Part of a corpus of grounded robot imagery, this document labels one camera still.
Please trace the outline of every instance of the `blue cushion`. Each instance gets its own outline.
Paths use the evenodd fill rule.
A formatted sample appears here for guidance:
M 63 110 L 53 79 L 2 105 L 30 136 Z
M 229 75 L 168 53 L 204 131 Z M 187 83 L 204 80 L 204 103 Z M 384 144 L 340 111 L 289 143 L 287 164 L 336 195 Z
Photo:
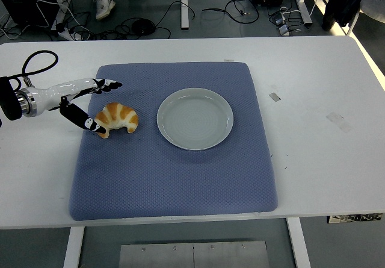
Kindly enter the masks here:
M 137 130 L 112 130 L 108 139 L 84 131 L 69 210 L 75 220 L 189 216 L 272 211 L 277 193 L 256 92 L 244 63 L 149 63 L 102 66 L 96 78 L 123 83 L 92 95 L 95 117 L 109 102 L 134 108 Z M 201 87 L 223 96 L 234 126 L 219 145 L 186 151 L 156 124 L 162 101 Z

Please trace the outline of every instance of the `black cable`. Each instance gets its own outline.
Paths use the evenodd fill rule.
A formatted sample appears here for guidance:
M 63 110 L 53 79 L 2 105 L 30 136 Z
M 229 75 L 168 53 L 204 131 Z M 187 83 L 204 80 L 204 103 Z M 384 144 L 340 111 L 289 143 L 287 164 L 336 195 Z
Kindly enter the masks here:
M 171 6 L 172 6 L 174 3 L 181 3 L 181 4 L 183 4 L 184 6 L 186 6 L 187 8 L 189 8 L 189 9 L 192 11 L 192 18 L 191 18 L 191 20 L 194 20 L 194 18 L 195 18 L 195 12 L 194 12 L 194 10 L 193 10 L 189 5 L 183 3 L 182 1 L 174 1 L 174 2 L 172 2 L 172 3 L 170 4 L 170 6 L 168 6 L 167 11 L 164 13 L 162 19 L 158 22 L 158 24 L 155 25 L 155 27 L 157 27 L 157 26 L 162 22 L 163 18 L 165 18 L 166 14 L 168 13 L 168 11 L 170 10 Z
M 266 9 L 267 9 L 267 14 L 269 16 L 269 22 L 271 22 L 272 24 L 274 24 L 275 26 L 282 26 L 284 24 L 286 24 L 287 22 L 290 22 L 290 23 L 297 23 L 297 24 L 292 24 L 290 26 L 288 26 L 288 31 L 297 31 L 297 29 L 292 29 L 291 27 L 296 27 L 296 26 L 301 26 L 302 24 L 304 24 L 302 18 L 292 18 L 291 15 L 293 12 L 295 11 L 290 11 L 293 4 L 292 4 L 292 0 L 289 0 L 290 1 L 290 7 L 287 8 L 285 7 L 286 9 L 285 10 L 282 10 L 282 7 L 280 7 L 280 10 L 274 12 L 273 14 L 270 14 L 269 12 L 269 7 L 267 6 Z M 283 20 L 282 23 L 277 23 L 275 22 L 274 20 L 274 16 L 278 15 L 278 14 L 288 14 L 289 16 L 287 18 L 285 18 L 285 20 Z
M 39 69 L 39 70 L 36 70 L 36 71 L 32 71 L 32 72 L 26 72 L 26 67 L 28 65 L 28 63 L 31 61 L 31 59 L 33 57 L 35 57 L 36 55 L 38 54 L 42 54 L 42 53 L 48 53 L 48 54 L 52 54 L 54 57 L 55 57 L 55 61 L 50 64 L 49 66 L 47 67 L 44 67 L 42 69 Z M 12 75 L 12 76 L 9 76 L 8 78 L 9 79 L 14 79 L 17 81 L 17 87 L 14 89 L 14 92 L 18 91 L 20 88 L 21 88 L 21 81 L 18 77 L 25 77 L 25 76 L 29 76 L 29 75 L 34 75 L 34 74 L 38 74 L 38 73 L 42 73 L 44 71 L 47 71 L 48 69 L 51 69 L 53 68 L 57 63 L 59 62 L 59 56 L 54 53 L 53 51 L 50 51 L 50 50 L 40 50 L 40 51 L 36 51 L 34 53 L 32 53 L 24 62 L 23 64 L 23 68 L 22 68 L 22 73 L 20 74 L 16 74 L 16 75 Z
M 239 21 L 237 19 L 235 19 L 228 11 L 227 11 L 227 6 L 229 6 L 229 4 L 233 3 L 234 4 L 234 7 L 235 9 L 237 10 L 237 12 L 240 14 L 240 15 L 250 15 L 249 13 L 246 13 L 244 12 L 243 10 L 240 10 L 237 6 L 236 6 L 236 2 L 238 1 L 243 1 L 243 0 L 230 0 L 224 7 L 224 9 L 220 9 L 220 8 L 207 8 L 207 9 L 202 9 L 202 11 L 216 11 L 216 12 L 222 12 L 224 14 L 227 14 L 231 20 L 237 22 L 237 23 L 240 23 L 240 24 L 251 24 L 251 23 L 254 23 L 255 21 L 258 20 L 259 18 L 259 12 L 258 12 L 258 9 L 256 7 L 256 5 L 251 1 L 251 0 L 248 0 L 252 6 L 254 7 L 255 11 L 256 11 L 256 14 L 257 14 L 257 18 L 255 18 L 254 20 L 252 21 L 249 21 L 249 22 L 243 22 L 243 21 Z

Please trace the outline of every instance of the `robotic hand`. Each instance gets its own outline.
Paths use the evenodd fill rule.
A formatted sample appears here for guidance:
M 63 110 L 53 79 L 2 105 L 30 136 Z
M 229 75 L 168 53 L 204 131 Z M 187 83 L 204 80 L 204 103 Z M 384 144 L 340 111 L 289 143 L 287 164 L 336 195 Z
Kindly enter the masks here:
M 41 53 L 50 53 L 55 56 L 55 62 L 36 72 L 25 72 L 26 65 L 30 59 Z M 94 122 L 94 120 L 82 109 L 70 101 L 82 95 L 102 92 L 109 92 L 122 86 L 121 83 L 109 79 L 84 78 L 79 80 L 62 83 L 52 86 L 48 89 L 35 88 L 28 78 L 28 75 L 37 74 L 46 71 L 54 66 L 58 57 L 52 51 L 38 51 L 32 54 L 23 66 L 23 72 L 14 76 L 0 77 L 0 106 L 10 120 L 20 119 L 22 115 L 26 117 L 38 116 L 45 110 L 59 109 L 60 113 L 75 125 L 82 129 L 88 129 L 95 132 L 105 133 L 105 129 Z M 24 79 L 27 87 L 21 88 L 19 77 Z M 10 80 L 16 80 L 19 85 L 14 89 Z

